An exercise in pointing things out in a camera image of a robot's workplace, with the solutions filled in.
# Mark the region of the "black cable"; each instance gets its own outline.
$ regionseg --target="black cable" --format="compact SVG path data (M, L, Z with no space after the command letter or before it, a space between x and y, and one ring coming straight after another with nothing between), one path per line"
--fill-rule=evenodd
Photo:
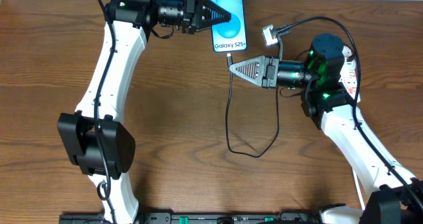
M309 49L303 50L300 54L298 54L298 56L295 58L295 60L297 61L304 53L306 53L308 51L309 51Z
M282 214L283 214L284 210L281 210L281 212L279 212L278 214L278 221L282 220Z
M282 87L282 88L279 90L279 94L280 94L280 96L282 96L282 97L284 97L284 98L292 98L292 97L295 97L295 96L300 96L300 95L301 95L301 93L295 93L295 94L293 94L293 95L285 96L285 95L282 93L282 90L283 90L283 89L287 89L287 87Z
M227 64L228 67L232 64L232 57L228 54L227 57ZM263 152L261 152L261 154L259 155L251 155L248 153L244 153L244 152L239 152L239 151L234 151L231 148L231 145L229 144L229 128L227 125L227 118L229 115L229 107L231 105L231 98L232 98L232 82L233 82L233 74L231 72L230 73L230 81L229 81L229 96L227 99L227 105L226 105L226 113L225 113L225 128L226 128L226 142L227 142L227 148L230 152L234 153L234 154L239 154L239 155L247 155L250 156L252 158L260 158L262 155L265 154L265 152L267 152L267 150L269 150L269 148L273 145L273 143L275 142L276 138L278 138L279 135L279 100L278 100L278 86L276 87L276 121L278 123L278 128L276 130L276 134L272 140L272 142L269 144L269 146L267 146L267 148L265 148L265 150L263 150Z
M221 218L221 219L219 219L219 221L217 221L217 222L216 222L216 224L222 224L222 223L224 223L225 221L228 221L229 223L233 223L232 218L225 217L225 218Z
M360 67L360 58L358 57L358 51L357 51L356 44L354 43L354 40L352 39L352 36L349 33L349 31L346 29L346 27L344 25L342 25L340 22L338 22L337 20L334 20L334 19L331 19L331 18L328 18L328 17L311 17L309 19L301 20L299 22L295 22L293 24L289 24L287 26L283 26L281 28L278 28L278 33L287 31L287 30L293 28L294 26L298 26L300 24L303 24L305 22L309 22L309 21L312 21L312 20L326 20L326 21L329 21L329 22L333 22L334 24L341 27L341 29L343 29L343 31L347 35L348 39L350 40L351 46L352 46L353 51L354 51L354 56L356 57L356 64L357 64L357 89L356 89L356 95L354 97L354 102L353 102L353 105L352 105L352 117L354 119L354 123L355 123L358 131L360 132L360 134L364 138L364 140L370 146L370 148L375 152L375 154L381 159L383 164L388 168L388 172L391 172L395 176L395 178L397 178L398 181L401 184L403 184L404 189L408 192L408 194L410 194L411 198L416 202L416 205L420 208L420 211L423 213L423 203L422 203L422 201L418 198L416 193L414 193L414 191L410 188L408 183L395 170L395 166L391 165L389 163L389 161L387 159L385 159L385 157L377 150L375 145L370 141L370 139L364 133L364 131L361 127L361 123L358 121L356 110L357 110L358 95L359 95L359 92L360 92L360 80L361 80L362 71L361 71L361 67Z
M112 22L110 21L108 14L106 13L106 9L104 8L103 2L101 0L97 0L97 1L98 1L98 4L101 7L104 18L106 19L107 25L108 25L109 30L110 30L110 35L112 37L112 47L110 49L110 54L108 56L106 66L104 67L104 71L103 71L103 74L101 76L100 83L98 84L97 92L96 92L96 95L95 95L95 98L94 98L94 131L95 131L96 141L97 141L97 144L98 144L98 150L100 151L101 159L102 159L103 165L104 165L104 173L106 175L106 182L103 181L100 184L98 184L98 186L97 186L97 194L102 201L107 201L107 204L109 205L109 208L110 208L110 212L112 214L113 223L116 223L115 222L116 217L115 217L114 209L113 209L113 207L110 203L110 192L111 192L111 184L112 183L111 183L111 180L110 180L110 173L109 173L109 170L108 170L106 154L104 152L104 147L103 147L103 144L102 144L102 141L101 141L100 130L99 130L100 124L99 124L99 118L98 118L98 104L99 104L98 100L100 99L100 96L101 96L101 90L102 90L104 81L105 81L106 76L107 76L108 68L110 67L110 64L112 63L113 55L114 55L114 52L116 51L116 35L114 34ZM100 192L100 187L104 190L104 196L102 196L102 194Z
M170 34L167 34L166 36L159 36L159 34L154 29L151 29L151 32L157 38L160 38L160 39L169 39L169 38L171 38L173 36L173 32L174 32L173 26L172 25L169 25L169 26L172 28L172 32Z

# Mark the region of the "blue phone screen image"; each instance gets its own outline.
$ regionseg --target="blue phone screen image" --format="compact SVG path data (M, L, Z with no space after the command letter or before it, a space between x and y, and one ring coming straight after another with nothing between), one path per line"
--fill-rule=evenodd
M212 26L213 46L217 52L244 50L245 36L243 0L212 0L231 13L231 20Z

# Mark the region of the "cable connector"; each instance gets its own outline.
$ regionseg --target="cable connector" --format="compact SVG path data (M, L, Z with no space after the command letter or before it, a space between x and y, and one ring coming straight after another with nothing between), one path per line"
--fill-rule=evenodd
M227 54L227 67L229 68L232 65L232 55L230 53Z
M275 29L276 34L281 33L281 34L285 35L285 34L290 33L291 32L290 26L291 26L290 24L285 24L283 26L278 27L277 29Z
M273 25L268 25L262 28L264 42L266 46L274 46L278 43Z

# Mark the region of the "robotic arm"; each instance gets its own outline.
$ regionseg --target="robotic arm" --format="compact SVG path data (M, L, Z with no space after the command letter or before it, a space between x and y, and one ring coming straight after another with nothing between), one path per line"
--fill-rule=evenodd
M273 26L263 28L263 35L270 35L270 28ZM259 56L235 63L229 70L262 88L273 89L276 85L304 88L301 94L304 113L340 148L370 196L383 184L392 188L402 184L389 174L387 167L355 129L352 119L357 86L355 68L351 49L337 36L321 34L313 40L305 62ZM357 117L379 152L410 184L414 175L386 150L364 121L359 108Z
M122 125L126 95L135 65L156 24L193 34L228 22L231 14L210 0L111 0L106 5L112 21L116 46L114 57L101 88L98 102L100 136L110 173L110 197L104 200L104 219L133 223L138 201L132 192L128 171L135 154L135 140ZM93 131L95 98L110 55L113 37L108 25L98 63L88 90L74 114L61 114L58 130L70 161L89 175L96 187L106 182L106 173ZM97 190L104 196L103 190Z
M390 219L387 223L400 223L400 201L409 207L408 210L420 215L422 196L418 187L419 181L383 146L364 121L359 108L356 108L357 119L374 149L357 129L353 119L354 97L358 86L353 51L345 46L339 37L321 34L313 40L305 62L284 60L281 37L290 31L285 30L281 33L278 30L281 31L273 29L273 25L263 28L266 45L279 44L278 57L258 56L232 64L229 70L238 77L265 89L274 89L277 85L304 88L301 92L301 106L305 115L335 142L357 173L369 198L366 211L363 213L346 207L328 209L321 213L323 222L358 223L361 217L362 221L373 220L373 223L378 223L374 219L365 219L373 215ZM411 185L419 194L418 197L414 198L412 192L405 191L406 187L393 175L393 170ZM389 196L388 193L392 190L396 190L395 195L398 197L392 195L390 204L395 205L389 206L387 204L389 202L382 201L381 196ZM373 209L374 206L377 206L379 213Z

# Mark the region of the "wood grain surface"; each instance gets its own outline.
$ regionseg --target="wood grain surface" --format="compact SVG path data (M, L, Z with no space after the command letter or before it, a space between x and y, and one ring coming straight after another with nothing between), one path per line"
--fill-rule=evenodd
M249 48L260 29L324 15L344 23L362 62L366 121L394 156L423 177L423 3L245 0ZM87 89L102 46L95 0L3 0L0 5L0 223L57 223L69 212L102 210L93 184L69 162L56 124ZM161 34L166 28L159 28ZM293 59L314 36L343 32L327 23L284 38ZM130 170L142 208L174 212L277 212L338 202L359 207L352 172L335 144L306 118L299 98L280 98L280 136L261 159L228 152L229 74L210 32L151 38L135 69L125 127L137 149ZM274 91L235 79L234 149L259 152L276 129Z

